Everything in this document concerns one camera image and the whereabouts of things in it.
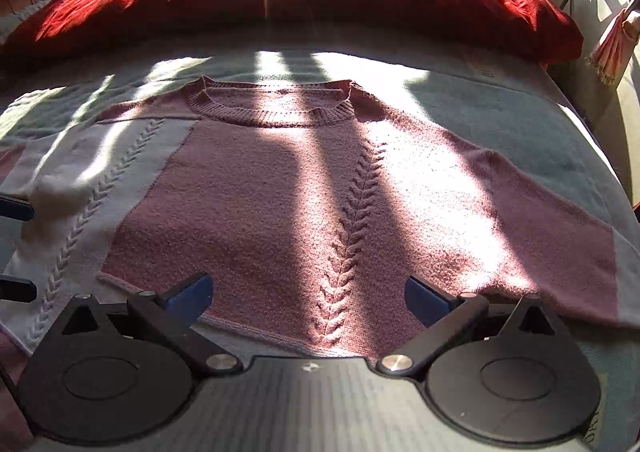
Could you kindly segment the right orange curtain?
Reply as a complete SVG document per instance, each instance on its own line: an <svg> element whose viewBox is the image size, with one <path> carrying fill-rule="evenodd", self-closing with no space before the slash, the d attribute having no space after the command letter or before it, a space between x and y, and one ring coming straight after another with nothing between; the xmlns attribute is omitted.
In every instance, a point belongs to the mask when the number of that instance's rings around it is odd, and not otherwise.
<svg viewBox="0 0 640 452"><path fill-rule="evenodd" d="M622 77L638 42L639 0L631 0L605 30L587 62L603 84L613 86Z"/></svg>

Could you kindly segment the grey pillow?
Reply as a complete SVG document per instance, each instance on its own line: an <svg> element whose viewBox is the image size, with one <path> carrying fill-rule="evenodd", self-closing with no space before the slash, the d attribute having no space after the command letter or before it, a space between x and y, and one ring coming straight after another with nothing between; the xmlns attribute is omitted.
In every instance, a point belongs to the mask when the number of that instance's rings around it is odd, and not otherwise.
<svg viewBox="0 0 640 452"><path fill-rule="evenodd" d="M26 19L30 16L39 12L40 9L43 9L44 6L50 3L53 0L40 0L35 4L31 4L26 6L24 9L19 12L14 12L9 16L4 16L0 18L0 44L4 44L10 34L20 26Z"/></svg>

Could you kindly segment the red duvet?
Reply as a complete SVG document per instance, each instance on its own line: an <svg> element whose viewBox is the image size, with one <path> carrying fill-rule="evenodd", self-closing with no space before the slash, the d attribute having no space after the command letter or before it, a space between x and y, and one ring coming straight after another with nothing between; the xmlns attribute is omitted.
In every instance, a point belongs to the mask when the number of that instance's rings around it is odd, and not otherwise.
<svg viewBox="0 0 640 452"><path fill-rule="evenodd" d="M535 64L577 58L584 38L549 0L52 0L1 47L12 64L253 22L356 22L485 47Z"/></svg>

